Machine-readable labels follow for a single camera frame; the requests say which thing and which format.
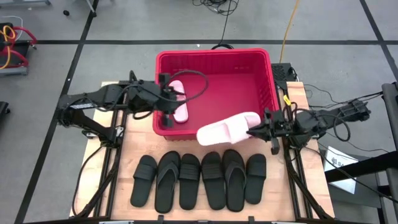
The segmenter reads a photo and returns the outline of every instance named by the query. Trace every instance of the black cable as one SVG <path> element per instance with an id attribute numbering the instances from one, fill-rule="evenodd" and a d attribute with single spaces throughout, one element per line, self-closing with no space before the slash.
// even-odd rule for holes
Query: black cable
<path id="1" fill-rule="evenodd" d="M 336 116 L 333 114 L 320 114 L 319 116 L 331 116 L 334 117 L 334 122 L 333 122 L 333 131 L 335 132 L 335 136 L 336 138 L 338 138 L 340 141 L 346 142 L 349 141 L 349 139 L 351 139 L 351 130 L 347 124 L 347 122 L 345 122 L 342 118 L 339 117 L 339 115 L 341 114 L 341 112 Z M 342 137 L 340 137 L 337 133 L 337 120 L 340 120 L 341 123 L 346 127 L 347 129 L 347 138 L 343 139 Z"/>
<path id="2" fill-rule="evenodd" d="M 329 134 L 330 136 L 334 137 L 334 138 L 337 138 L 336 136 L 330 134 L 329 132 L 326 132 L 326 133 Z M 352 145 L 354 148 L 359 149 L 359 150 L 364 151 L 364 152 L 384 151 L 384 152 L 386 152 L 386 153 L 389 153 L 387 150 L 384 150 L 384 149 L 371 149 L 371 150 L 366 150 L 366 149 L 361 149 L 361 148 L 358 147 L 358 146 L 355 146 L 353 143 L 351 143 L 351 142 L 349 142 L 349 141 L 347 141 L 347 143 L 350 144 L 350 145 Z"/>
<path id="3" fill-rule="evenodd" d="M 362 99 L 362 98 L 365 98 L 365 97 L 374 96 L 374 97 L 370 97 L 368 99 L 362 100 L 362 101 L 366 102 L 366 101 L 369 101 L 369 100 L 374 99 L 374 98 L 376 98 L 378 96 L 381 96 L 381 95 L 382 95 L 382 92 L 378 92 L 378 93 L 373 93 L 373 94 L 369 94 L 369 95 L 365 95 L 365 96 L 360 96 L 360 97 L 354 98 L 352 100 L 347 100 L 347 101 L 344 101 L 344 102 L 341 102 L 341 103 L 329 104 L 329 105 L 326 105 L 326 106 L 309 105 L 309 107 L 311 107 L 311 108 L 326 108 L 326 109 L 329 109 L 329 108 L 332 108 L 332 107 L 340 105 L 340 104 L 349 103 L 350 101 L 353 101 L 353 100 L 359 100 L 359 99 Z"/>
<path id="4" fill-rule="evenodd" d="M 194 74 L 200 75 L 201 77 L 203 77 L 203 78 L 205 79 L 205 87 L 204 87 L 199 93 L 197 93 L 196 95 L 191 96 L 191 97 L 189 97 L 189 98 L 186 98 L 186 99 L 183 100 L 183 101 L 169 100 L 169 99 L 163 98 L 162 96 L 158 96 L 158 97 L 161 98 L 161 99 L 163 99 L 163 100 L 170 101 L 170 102 L 186 103 L 186 102 L 188 102 L 188 101 L 190 101 L 190 100 L 193 100 L 193 99 L 195 99 L 195 98 L 198 98 L 198 97 L 199 97 L 200 95 L 202 95 L 202 94 L 207 90 L 207 88 L 209 87 L 209 79 L 206 77 L 205 74 L 203 74 L 202 72 L 199 72 L 199 71 L 189 70 L 189 69 L 181 70 L 181 71 L 179 71 L 179 72 L 174 73 L 174 75 L 172 75 L 172 76 L 170 77 L 170 80 L 166 83 L 166 85 L 170 84 L 170 82 L 172 81 L 173 78 L 175 78 L 175 77 L 177 77 L 177 76 L 179 76 L 179 75 L 181 75 L 181 74 L 184 74 L 184 73 L 194 73 Z"/>
<path id="5" fill-rule="evenodd" d="M 301 150 L 302 150 L 302 149 L 303 149 L 303 148 L 300 148 L 300 149 L 294 148 L 294 150 L 297 150 L 299 154 L 301 153 Z M 296 160 L 297 157 L 298 157 L 298 155 L 295 156 L 293 159 L 291 159 L 290 162 L 293 162 L 294 160 Z"/>
<path id="6" fill-rule="evenodd" d="M 227 3 L 229 1 L 229 3 L 234 2 L 235 5 L 234 7 L 231 9 L 230 7 L 228 8 L 227 11 L 221 9 L 222 6 L 224 6 L 225 3 Z M 206 6 L 207 9 L 209 9 L 211 12 L 223 15 L 223 16 L 228 16 L 231 15 L 236 8 L 238 7 L 238 2 L 239 0 L 235 1 L 235 0 L 199 0 L 198 4 L 195 4 L 196 0 L 192 0 L 192 4 L 194 6 Z"/>
<path id="7" fill-rule="evenodd" d="M 345 156 L 345 155 L 342 155 L 342 154 L 338 154 L 337 152 L 333 152 L 332 150 L 329 150 L 326 146 L 322 145 L 319 141 L 318 141 L 318 144 L 321 145 L 322 147 L 324 147 L 328 152 L 331 152 L 331 153 L 333 153 L 336 156 L 341 156 L 341 157 L 344 157 L 344 158 L 347 158 L 347 159 L 353 159 L 352 157 Z"/>
<path id="8" fill-rule="evenodd" d="M 231 8 L 231 2 L 232 2 L 232 1 L 229 1 L 228 12 L 229 12 L 229 9 Z M 229 16 L 229 14 L 226 15 L 225 24 L 224 24 L 224 29 L 223 29 L 223 35 L 221 36 L 221 40 L 220 40 L 220 42 L 218 43 L 218 45 L 220 45 L 220 44 L 222 43 L 222 41 L 224 40 L 224 34 L 225 34 L 226 24 L 227 24 L 227 22 L 228 22 L 228 16 Z"/>
<path id="9" fill-rule="evenodd" d="M 304 86 L 311 86 L 311 87 L 316 88 L 316 89 L 319 90 L 319 91 L 322 91 L 322 92 L 324 92 L 324 93 L 327 93 L 327 94 L 329 95 L 329 97 L 330 97 L 330 100 L 331 100 L 332 102 L 334 102 L 334 103 L 342 103 L 342 102 L 337 102 L 337 101 L 335 101 L 335 100 L 333 99 L 333 97 L 331 96 L 331 93 L 330 93 L 330 92 L 328 92 L 328 91 L 326 91 L 326 90 L 321 90 L 321 89 L 319 89 L 318 87 L 316 87 L 315 85 L 304 84 Z"/>
<path id="10" fill-rule="evenodd" d="M 177 77 L 177 76 L 179 76 L 179 75 L 181 75 L 181 74 L 183 74 L 183 73 L 194 73 L 194 74 L 197 74 L 197 75 L 202 76 L 202 77 L 205 79 L 205 87 L 204 87 L 199 93 L 197 93 L 196 95 L 191 96 L 191 97 L 189 97 L 189 98 L 187 98 L 187 99 L 185 99 L 185 100 L 183 100 L 183 101 L 170 100 L 170 99 L 164 98 L 163 96 L 160 96 L 160 95 L 158 95 L 158 94 L 156 94 L 156 93 L 153 93 L 152 91 L 150 91 L 150 90 L 144 88 L 143 86 L 140 86 L 140 85 L 138 85 L 138 84 L 132 84 L 132 85 L 128 85 L 128 86 L 124 87 L 123 90 L 122 90 L 122 91 L 119 93 L 119 95 L 116 97 L 114 103 L 111 104 L 111 105 L 110 105 L 109 107 L 107 107 L 107 108 L 101 108 L 101 107 L 99 107 L 97 104 L 95 104 L 95 103 L 93 102 L 92 99 L 88 98 L 88 97 L 85 95 L 84 98 L 75 100 L 73 103 L 71 103 L 70 105 L 68 105 L 68 106 L 62 111 L 62 117 L 63 117 L 63 115 L 64 115 L 66 109 L 68 109 L 68 108 L 71 107 L 74 103 L 76 103 L 77 101 L 80 101 L 80 100 L 88 100 L 88 101 L 93 105 L 93 107 L 94 107 L 95 109 L 97 109 L 97 110 L 99 110 L 99 111 L 101 111 L 101 112 L 108 112 L 108 111 L 114 110 L 115 107 L 116 107 L 116 105 L 117 105 L 117 103 L 119 102 L 119 99 L 123 96 L 123 94 L 125 94 L 125 92 L 126 92 L 128 89 L 133 88 L 133 87 L 134 87 L 134 88 L 140 88 L 140 89 L 142 89 L 142 90 L 145 90 L 146 92 L 148 92 L 148 93 L 150 93 L 150 94 L 152 94 L 152 95 L 154 95 L 154 96 L 156 96 L 156 97 L 158 97 L 158 98 L 160 98 L 160 99 L 162 99 L 162 100 L 165 100 L 165 101 L 168 101 L 168 102 L 172 102 L 172 103 L 181 103 L 181 104 L 184 104 L 184 103 L 186 103 L 186 102 L 188 102 L 188 101 L 190 101 L 190 100 L 193 100 L 193 99 L 199 97 L 200 95 L 202 95 L 202 94 L 207 90 L 208 85 L 209 85 L 209 81 L 208 81 L 206 75 L 203 74 L 202 72 L 195 71 L 195 70 L 181 70 L 181 71 L 175 73 L 174 75 L 172 75 L 172 76 L 170 77 L 170 80 L 169 80 L 169 82 L 166 83 L 166 86 L 172 81 L 173 78 L 175 78 L 175 77 Z"/>
<path id="11" fill-rule="evenodd" d="M 77 215 L 77 212 L 75 210 L 75 200 L 76 200 L 76 195 L 77 192 L 79 190 L 79 184 L 80 184 L 80 177 L 81 177 L 81 173 L 83 172 L 83 169 L 85 168 L 87 162 L 93 157 L 95 156 L 95 154 L 97 154 L 104 146 L 100 146 L 97 150 L 95 150 L 89 157 L 87 157 L 86 161 L 83 163 L 83 165 L 81 165 L 80 171 L 79 171 L 79 175 L 77 177 L 77 183 L 76 183 L 76 188 L 75 188 L 75 193 L 73 194 L 73 200 L 72 200 L 72 212 L 74 214 L 74 216 Z"/>
<path id="12" fill-rule="evenodd" d="M 133 113 L 132 114 L 132 118 L 134 118 L 134 119 L 144 119 L 144 118 L 149 117 L 149 115 L 151 115 L 153 112 L 154 112 L 154 110 L 151 110 L 150 112 L 148 112 L 147 114 L 145 114 L 145 115 L 143 115 L 141 117 L 136 117 L 137 113 Z"/>
<path id="13" fill-rule="evenodd" d="M 297 106 L 296 102 L 291 102 L 291 105 L 294 105 L 294 106 L 295 106 L 293 110 L 296 110 L 296 109 L 299 107 L 299 106 Z M 286 120 L 286 116 L 287 116 L 289 119 L 290 119 L 290 118 L 293 119 L 293 116 L 292 116 L 293 113 L 292 113 L 291 116 L 289 116 L 288 114 L 286 114 L 287 108 L 288 108 L 288 106 L 286 105 L 286 106 L 282 109 L 282 114 L 284 115 L 284 119 L 285 119 L 286 122 L 291 122 L 292 120 Z"/>
<path id="14" fill-rule="evenodd" d="M 393 199 L 392 197 L 389 197 L 389 196 L 387 196 L 387 195 L 385 195 L 385 194 L 383 194 L 383 193 L 381 193 L 381 192 L 379 192 L 379 191 L 377 191 L 377 190 L 372 189 L 372 188 L 369 187 L 368 185 L 366 185 L 366 184 L 360 182 L 359 180 L 356 180 L 353 176 L 349 175 L 349 174 L 348 174 L 347 172 L 345 172 L 344 170 L 342 170 L 342 169 L 340 169 L 339 167 L 335 166 L 335 165 L 334 165 L 332 162 L 330 162 L 324 155 L 322 155 L 322 153 L 318 152 L 317 150 L 311 149 L 311 148 L 309 148 L 309 147 L 307 147 L 307 146 L 305 146 L 305 148 L 306 148 L 306 149 L 309 149 L 309 150 L 311 150 L 311 151 L 316 152 L 317 154 L 319 154 L 320 157 L 322 157 L 322 159 L 324 159 L 325 161 L 327 161 L 327 162 L 328 162 L 330 165 L 332 165 L 336 170 L 340 171 L 342 174 L 344 174 L 344 175 L 347 176 L 348 178 L 353 179 L 355 182 L 361 184 L 362 186 L 366 187 L 367 189 L 369 189 L 369 190 L 373 191 L 374 193 L 378 194 L 380 197 L 384 197 L 384 198 L 386 198 L 386 199 L 388 199 L 388 200 L 390 200 L 390 201 L 392 201 L 392 202 L 394 202 L 394 203 L 398 203 L 398 200 L 395 200 L 395 199 Z"/>
<path id="15" fill-rule="evenodd" d="M 307 90 L 305 88 L 304 88 L 304 90 L 305 90 L 305 96 L 307 97 L 307 99 L 311 99 L 312 95 L 313 95 L 313 91 L 312 90 Z"/>

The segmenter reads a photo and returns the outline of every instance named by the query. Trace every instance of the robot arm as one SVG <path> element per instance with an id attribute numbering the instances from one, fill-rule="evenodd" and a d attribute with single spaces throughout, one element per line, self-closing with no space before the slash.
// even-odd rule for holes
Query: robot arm
<path id="1" fill-rule="evenodd" d="M 352 100 L 333 110 L 312 111 L 296 108 L 292 111 L 295 118 L 289 120 L 285 119 L 281 111 L 270 112 L 266 108 L 263 122 L 250 128 L 247 133 L 265 141 L 271 141 L 271 151 L 275 155 L 279 152 L 277 137 L 286 137 L 293 147 L 304 147 L 313 136 L 320 138 L 328 129 L 335 129 L 339 124 L 346 125 L 345 122 L 369 119 L 371 111 L 366 105 L 367 103 L 361 100 Z"/>
<path id="2" fill-rule="evenodd" d="M 91 118 L 85 116 L 83 110 L 96 108 L 100 111 L 128 109 L 130 113 L 154 110 L 163 112 L 164 123 L 172 126 L 169 115 L 184 102 L 177 101 L 179 92 L 167 86 L 169 74 L 160 74 L 159 84 L 150 81 L 137 80 L 130 72 L 129 81 L 103 86 L 98 91 L 77 95 L 61 96 L 57 106 L 58 123 L 65 127 L 77 126 L 82 128 L 86 136 L 92 134 L 99 137 L 103 143 L 116 144 L 118 130 L 106 128 Z"/>

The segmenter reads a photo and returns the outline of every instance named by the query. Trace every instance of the pink slipper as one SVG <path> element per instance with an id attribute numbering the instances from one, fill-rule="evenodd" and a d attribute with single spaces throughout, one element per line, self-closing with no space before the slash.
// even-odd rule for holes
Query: pink slipper
<path id="1" fill-rule="evenodd" d="M 180 93 L 185 93 L 184 86 L 182 85 L 181 81 L 174 80 L 172 81 L 169 86 L 172 86 L 175 91 L 178 91 Z M 177 95 L 177 100 L 178 101 L 183 101 L 185 100 L 186 97 L 185 95 Z M 184 123 L 188 120 L 188 110 L 187 110 L 187 104 L 184 103 L 183 105 L 179 106 L 175 112 L 174 112 L 174 120 L 177 123 Z"/>
<path id="2" fill-rule="evenodd" d="M 230 142 L 231 144 L 248 139 L 249 128 L 260 124 L 261 118 L 255 112 L 236 114 L 212 124 L 201 127 L 197 132 L 197 139 L 202 146 Z"/>

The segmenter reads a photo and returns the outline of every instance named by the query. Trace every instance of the slide sandal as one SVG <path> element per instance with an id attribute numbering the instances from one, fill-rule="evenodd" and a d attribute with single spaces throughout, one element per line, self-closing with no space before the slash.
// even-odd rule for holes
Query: slide sandal
<path id="1" fill-rule="evenodd" d="M 251 137 L 246 131 L 261 123 L 255 112 L 243 112 L 221 121 L 201 127 L 197 139 L 202 146 L 229 142 L 235 144 Z"/>
<path id="2" fill-rule="evenodd" d="M 134 207 L 142 207 L 147 203 L 150 189 L 156 175 L 156 161 L 152 156 L 144 155 L 139 160 L 134 172 L 134 186 L 130 203 Z"/>
<path id="3" fill-rule="evenodd" d="M 196 156 L 192 154 L 182 156 L 179 180 L 180 206 L 184 210 L 191 210 L 197 203 L 200 180 L 200 162 Z"/>
<path id="4" fill-rule="evenodd" d="M 233 149 L 223 155 L 223 168 L 226 181 L 226 207 L 232 212 L 240 212 L 244 207 L 246 173 L 242 156 Z"/>
<path id="5" fill-rule="evenodd" d="M 209 152 L 201 160 L 201 174 L 210 208 L 223 209 L 225 207 L 224 175 L 221 170 L 221 157 L 217 152 Z"/>
<path id="6" fill-rule="evenodd" d="M 157 166 L 155 210 L 167 213 L 173 207 L 174 187 L 180 170 L 180 155 L 170 151 L 163 155 Z"/>
<path id="7" fill-rule="evenodd" d="M 172 86 L 175 91 L 180 92 L 180 93 L 185 93 L 184 86 L 182 85 L 182 82 L 179 80 L 174 80 L 172 81 L 169 86 Z M 177 95 L 177 100 L 178 101 L 184 101 L 187 98 L 185 95 Z M 188 109 L 187 109 L 187 104 L 184 103 L 183 105 L 179 106 L 175 111 L 174 111 L 174 120 L 177 123 L 184 123 L 188 121 Z"/>
<path id="8" fill-rule="evenodd" d="M 261 201 L 262 188 L 267 178 L 267 161 L 263 154 L 254 154 L 246 163 L 245 198 L 250 204 L 256 205 Z"/>

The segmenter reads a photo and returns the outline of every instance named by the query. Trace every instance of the black floor line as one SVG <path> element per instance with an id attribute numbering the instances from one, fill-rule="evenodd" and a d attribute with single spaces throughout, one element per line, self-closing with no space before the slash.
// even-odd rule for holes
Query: black floor line
<path id="1" fill-rule="evenodd" d="M 97 4 L 98 4 L 98 0 L 94 0 L 93 7 L 96 8 Z M 90 13 L 87 18 L 85 28 L 83 29 L 83 33 L 81 34 L 80 40 L 85 40 L 87 38 L 87 34 L 90 29 L 90 25 L 91 25 L 92 21 L 93 21 L 93 15 Z M 68 71 L 68 75 L 65 79 L 65 83 L 63 84 L 61 95 L 68 93 L 70 84 L 72 82 L 73 75 L 75 74 L 75 70 L 76 70 L 77 64 L 79 62 L 81 51 L 83 50 L 83 46 L 84 46 L 84 44 L 83 44 L 83 42 L 81 42 L 76 49 L 75 56 L 73 57 L 73 60 L 71 62 L 71 65 L 70 65 L 70 68 Z M 52 120 L 51 120 L 49 129 L 47 130 L 47 134 L 45 136 L 42 148 L 40 150 L 39 157 L 37 158 L 37 162 L 34 167 L 30 181 L 28 183 L 24 198 L 22 199 L 22 203 L 19 207 L 18 214 L 17 214 L 17 217 L 14 222 L 16 224 L 23 223 L 24 219 L 26 217 L 26 213 L 28 211 L 30 201 L 32 200 L 32 196 L 35 191 L 37 181 L 39 180 L 40 173 L 42 171 L 45 158 L 47 157 L 47 153 L 48 153 L 50 145 L 51 145 L 51 141 L 52 141 L 52 138 L 53 138 L 53 135 L 55 132 L 55 128 L 57 127 L 56 116 L 57 116 L 57 110 L 54 111 L 54 114 L 52 116 Z"/>
<path id="2" fill-rule="evenodd" d="M 38 44 L 167 45 L 218 44 L 220 40 L 38 40 Z M 283 40 L 224 40 L 226 44 L 278 45 Z M 286 40 L 287 45 L 398 45 L 398 40 Z"/>
<path id="3" fill-rule="evenodd" d="M 367 17 L 368 20 L 369 20 L 369 23 L 371 24 L 371 27 L 372 27 L 372 29 L 373 29 L 373 32 L 374 32 L 374 34 L 375 34 L 376 37 L 377 37 L 377 40 L 380 41 L 380 42 L 382 43 L 380 46 L 381 46 L 381 49 L 382 49 L 382 51 L 383 51 L 383 53 L 384 53 L 384 56 L 386 57 L 386 60 L 387 60 L 387 62 L 388 62 L 388 64 L 389 64 L 389 66 L 390 66 L 390 68 L 391 68 L 391 71 L 392 71 L 392 73 L 394 74 L 396 80 L 398 80 L 398 68 L 397 68 L 397 64 L 395 63 L 394 58 L 392 57 L 392 55 L 391 55 L 391 53 L 390 53 L 390 50 L 388 49 L 387 45 L 386 45 L 385 42 L 384 42 L 383 36 L 381 35 L 380 30 L 379 30 L 379 28 L 377 27 L 376 22 L 375 22 L 374 19 L 373 19 L 373 16 L 372 16 L 372 14 L 371 14 L 371 11 L 370 11 L 368 5 L 366 4 L 366 1 L 365 1 L 365 0 L 359 0 L 359 1 L 360 1 L 361 5 L 362 5 L 362 8 L 363 8 L 365 14 L 366 14 L 366 17 Z"/>

